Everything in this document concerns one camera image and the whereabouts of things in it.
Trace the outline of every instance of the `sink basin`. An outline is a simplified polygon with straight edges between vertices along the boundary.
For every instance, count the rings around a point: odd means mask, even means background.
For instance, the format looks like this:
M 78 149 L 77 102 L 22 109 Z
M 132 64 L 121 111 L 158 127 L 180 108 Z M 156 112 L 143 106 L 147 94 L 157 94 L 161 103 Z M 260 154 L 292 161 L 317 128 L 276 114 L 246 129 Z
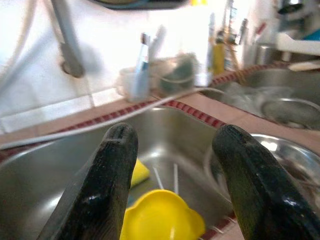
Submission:
M 288 127 L 320 130 L 320 73 L 274 68 L 256 71 L 248 75 L 246 81 L 247 87 L 253 89 L 282 90 L 276 96 L 267 94 L 263 99 L 261 95 L 256 97 L 255 100 L 259 101 L 257 109 L 251 107 L 244 110 Z M 226 91 L 231 84 L 232 82 L 227 82 L 216 88 Z M 221 94 L 212 91 L 202 93 L 209 98 L 229 103 Z
M 129 118 L 139 139 L 138 157 L 150 178 L 130 190 L 128 206 L 144 193 L 163 187 L 174 190 L 198 212 L 206 227 L 233 212 L 232 205 L 208 183 L 204 159 L 216 132 L 197 118 L 170 107 L 153 108 Z M 88 160 L 108 127 L 60 139 L 15 155 L 0 165 L 0 239 L 34 240 L 55 209 L 74 174 Z

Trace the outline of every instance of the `faucet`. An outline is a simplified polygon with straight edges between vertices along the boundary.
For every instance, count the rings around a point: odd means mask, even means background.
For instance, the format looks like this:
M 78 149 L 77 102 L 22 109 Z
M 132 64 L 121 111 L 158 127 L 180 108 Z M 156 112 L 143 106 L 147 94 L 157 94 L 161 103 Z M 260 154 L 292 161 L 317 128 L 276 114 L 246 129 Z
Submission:
M 75 78 L 81 78 L 85 74 L 85 71 L 79 60 L 79 46 L 68 13 L 68 6 L 65 0 L 51 0 L 52 6 L 47 1 L 44 2 L 46 3 L 53 31 L 59 42 L 60 51 L 63 56 L 64 61 L 61 63 L 61 68 L 65 73 Z

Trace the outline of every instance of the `bottle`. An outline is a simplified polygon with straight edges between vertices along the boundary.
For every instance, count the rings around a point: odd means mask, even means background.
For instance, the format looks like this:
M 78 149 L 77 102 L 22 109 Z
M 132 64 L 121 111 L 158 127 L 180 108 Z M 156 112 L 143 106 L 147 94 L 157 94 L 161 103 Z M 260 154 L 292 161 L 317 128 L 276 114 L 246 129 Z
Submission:
M 215 14 L 210 11 L 207 0 L 192 0 L 191 14 L 194 15 L 193 49 L 195 66 L 194 85 L 208 87 L 213 80 L 213 35 Z

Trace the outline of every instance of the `blue object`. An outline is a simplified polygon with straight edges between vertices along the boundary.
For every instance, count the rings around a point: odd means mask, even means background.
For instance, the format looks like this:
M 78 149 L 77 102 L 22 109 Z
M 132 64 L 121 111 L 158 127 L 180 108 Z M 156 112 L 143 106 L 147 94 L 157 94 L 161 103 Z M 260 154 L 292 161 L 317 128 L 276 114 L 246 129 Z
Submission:
M 307 40 L 307 41 L 320 41 L 320 29 L 318 29 L 317 31 L 315 31 L 314 33 L 311 33 L 308 36 L 305 36 L 303 38 L 303 40 Z

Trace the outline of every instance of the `toothbrush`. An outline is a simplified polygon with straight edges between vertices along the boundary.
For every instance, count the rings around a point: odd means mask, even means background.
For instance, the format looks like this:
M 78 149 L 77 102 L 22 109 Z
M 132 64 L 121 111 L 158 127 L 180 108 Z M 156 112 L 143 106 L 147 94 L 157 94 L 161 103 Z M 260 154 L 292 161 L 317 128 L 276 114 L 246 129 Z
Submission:
M 149 50 L 149 41 L 150 36 L 143 32 L 141 34 L 141 50 L 138 57 L 138 61 L 135 67 L 135 76 L 133 82 L 133 88 L 131 92 L 131 96 L 133 100 L 147 97 L 148 94 L 148 50 Z

